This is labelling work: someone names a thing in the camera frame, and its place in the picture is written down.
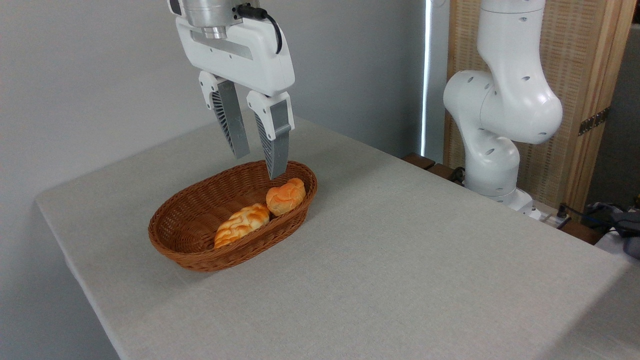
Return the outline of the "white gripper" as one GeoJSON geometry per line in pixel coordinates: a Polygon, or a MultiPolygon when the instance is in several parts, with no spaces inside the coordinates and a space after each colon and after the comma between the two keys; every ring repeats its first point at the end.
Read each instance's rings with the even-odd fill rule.
{"type": "Polygon", "coordinates": [[[182,17],[175,23],[186,57],[203,70],[199,84],[206,107],[214,112],[234,157],[250,153],[236,83],[251,89],[247,104],[254,112],[270,180],[284,174],[290,132],[295,129],[286,92],[295,83],[295,73],[286,38],[277,54],[278,40],[268,20],[246,19],[232,25],[226,39],[206,38],[182,17]]]}

